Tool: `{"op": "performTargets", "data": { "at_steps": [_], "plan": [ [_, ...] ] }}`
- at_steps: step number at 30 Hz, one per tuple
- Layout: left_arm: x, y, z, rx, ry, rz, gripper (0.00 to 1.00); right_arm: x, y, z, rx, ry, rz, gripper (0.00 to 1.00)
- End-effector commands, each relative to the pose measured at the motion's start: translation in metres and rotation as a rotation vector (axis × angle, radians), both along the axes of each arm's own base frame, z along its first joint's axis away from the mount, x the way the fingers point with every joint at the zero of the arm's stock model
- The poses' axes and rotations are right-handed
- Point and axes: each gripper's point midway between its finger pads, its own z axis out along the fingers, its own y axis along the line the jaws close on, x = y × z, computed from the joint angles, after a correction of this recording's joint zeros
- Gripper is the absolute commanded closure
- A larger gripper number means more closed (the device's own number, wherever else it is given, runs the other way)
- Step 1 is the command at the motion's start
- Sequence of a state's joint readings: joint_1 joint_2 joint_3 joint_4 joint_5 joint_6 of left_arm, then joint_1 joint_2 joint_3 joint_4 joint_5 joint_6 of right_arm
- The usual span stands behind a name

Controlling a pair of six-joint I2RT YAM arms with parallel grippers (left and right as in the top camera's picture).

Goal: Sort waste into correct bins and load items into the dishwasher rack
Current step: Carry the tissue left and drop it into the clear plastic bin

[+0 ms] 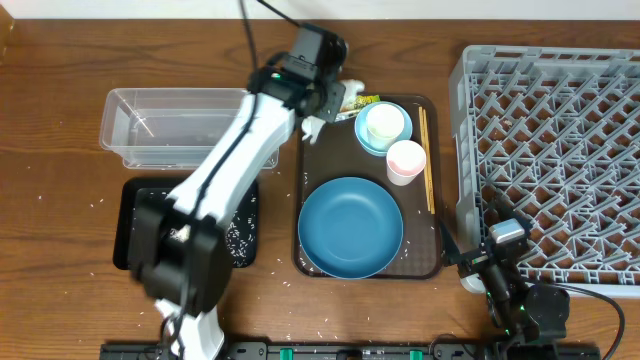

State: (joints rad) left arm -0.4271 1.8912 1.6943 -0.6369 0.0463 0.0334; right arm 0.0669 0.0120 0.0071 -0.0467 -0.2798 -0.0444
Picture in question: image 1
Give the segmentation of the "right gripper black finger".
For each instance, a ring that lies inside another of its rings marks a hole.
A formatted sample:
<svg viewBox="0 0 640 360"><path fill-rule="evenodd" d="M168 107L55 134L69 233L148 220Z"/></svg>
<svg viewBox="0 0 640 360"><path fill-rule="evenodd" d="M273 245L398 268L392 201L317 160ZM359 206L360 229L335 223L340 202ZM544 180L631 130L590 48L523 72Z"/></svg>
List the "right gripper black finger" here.
<svg viewBox="0 0 640 360"><path fill-rule="evenodd" d="M443 247L443 262L445 266L457 265L461 260L461 253L446 224L440 220L439 230Z"/></svg>
<svg viewBox="0 0 640 360"><path fill-rule="evenodd" d="M491 224L495 225L508 220L515 220L524 230L530 229L530 222L523 216L516 213L501 197L494 197L488 203L488 209L491 213Z"/></svg>

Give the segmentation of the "white tissue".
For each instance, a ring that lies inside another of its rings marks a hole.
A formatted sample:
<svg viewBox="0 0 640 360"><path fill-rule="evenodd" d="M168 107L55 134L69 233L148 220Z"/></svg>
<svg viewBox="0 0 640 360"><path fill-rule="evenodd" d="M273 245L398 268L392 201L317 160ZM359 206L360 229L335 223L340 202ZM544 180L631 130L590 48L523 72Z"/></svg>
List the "white tissue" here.
<svg viewBox="0 0 640 360"><path fill-rule="evenodd" d="M341 108L351 105L355 102L356 97L365 90L365 84L362 81L349 79L342 80L341 84L345 86L345 94L342 99ZM314 116L309 116L302 121L302 131L304 133L302 140L309 141L310 145L314 145L319 138L322 127L326 122Z"/></svg>

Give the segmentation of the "yellow green snack wrapper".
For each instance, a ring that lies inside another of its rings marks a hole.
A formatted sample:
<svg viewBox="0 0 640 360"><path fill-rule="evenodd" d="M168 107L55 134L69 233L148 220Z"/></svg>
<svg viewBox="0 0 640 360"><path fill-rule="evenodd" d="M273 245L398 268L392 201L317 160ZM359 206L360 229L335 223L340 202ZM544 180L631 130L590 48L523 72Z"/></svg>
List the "yellow green snack wrapper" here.
<svg viewBox="0 0 640 360"><path fill-rule="evenodd" d="M379 95L358 95L355 99L343 105L337 114L335 121L344 121L356 117L366 106L380 102Z"/></svg>

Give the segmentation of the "cream white cup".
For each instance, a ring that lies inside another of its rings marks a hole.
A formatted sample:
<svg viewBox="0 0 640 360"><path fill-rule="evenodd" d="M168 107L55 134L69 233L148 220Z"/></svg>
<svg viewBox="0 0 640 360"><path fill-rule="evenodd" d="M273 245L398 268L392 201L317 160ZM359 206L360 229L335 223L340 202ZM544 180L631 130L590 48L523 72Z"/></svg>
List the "cream white cup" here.
<svg viewBox="0 0 640 360"><path fill-rule="evenodd" d="M374 105L365 120L368 143L378 151L386 151L404 130L404 116L395 105Z"/></svg>

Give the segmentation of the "dark blue plate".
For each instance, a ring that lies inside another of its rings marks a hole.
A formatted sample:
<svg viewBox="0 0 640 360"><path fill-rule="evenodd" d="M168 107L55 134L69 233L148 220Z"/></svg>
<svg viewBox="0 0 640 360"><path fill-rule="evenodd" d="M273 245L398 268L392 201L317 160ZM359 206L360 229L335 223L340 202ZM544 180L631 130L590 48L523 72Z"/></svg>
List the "dark blue plate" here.
<svg viewBox="0 0 640 360"><path fill-rule="evenodd" d="M341 177L320 185L304 201L297 235L318 270L335 278L363 279L380 273L396 257L404 221L382 186Z"/></svg>

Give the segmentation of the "pink cup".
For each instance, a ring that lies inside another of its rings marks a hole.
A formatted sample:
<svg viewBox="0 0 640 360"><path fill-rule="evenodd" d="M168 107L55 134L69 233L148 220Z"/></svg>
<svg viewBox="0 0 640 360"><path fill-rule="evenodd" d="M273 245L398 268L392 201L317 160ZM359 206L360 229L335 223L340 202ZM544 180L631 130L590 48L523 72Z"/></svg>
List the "pink cup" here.
<svg viewBox="0 0 640 360"><path fill-rule="evenodd" d="M406 186L426 165L423 147L411 140L394 143L386 154L386 170L389 181L396 186Z"/></svg>

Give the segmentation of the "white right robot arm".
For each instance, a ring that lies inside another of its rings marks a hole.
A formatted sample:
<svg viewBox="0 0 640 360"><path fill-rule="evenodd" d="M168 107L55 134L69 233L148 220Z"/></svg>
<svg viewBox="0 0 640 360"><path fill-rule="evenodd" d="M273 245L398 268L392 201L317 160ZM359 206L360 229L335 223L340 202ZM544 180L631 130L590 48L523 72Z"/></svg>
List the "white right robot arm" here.
<svg viewBox="0 0 640 360"><path fill-rule="evenodd" d="M475 359L558 359L556 341L566 336L570 296L551 285L528 285L516 262L529 251L532 226L504 202L494 200L498 222L489 237L462 253L444 223L439 231L445 264L461 278L478 276L489 314L504 334L476 347Z"/></svg>

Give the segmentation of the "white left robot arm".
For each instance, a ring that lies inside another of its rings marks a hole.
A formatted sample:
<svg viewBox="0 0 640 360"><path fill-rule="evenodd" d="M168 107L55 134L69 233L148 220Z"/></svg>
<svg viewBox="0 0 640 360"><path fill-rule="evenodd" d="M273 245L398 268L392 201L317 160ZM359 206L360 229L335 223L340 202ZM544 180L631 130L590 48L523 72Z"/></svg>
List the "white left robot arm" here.
<svg viewBox="0 0 640 360"><path fill-rule="evenodd" d="M127 268L164 309L160 346L178 359L214 359L224 344L216 305L233 270L225 232L270 155L307 118L334 122L348 53L334 32L301 23L291 50L254 70L228 130L165 199L136 206Z"/></svg>

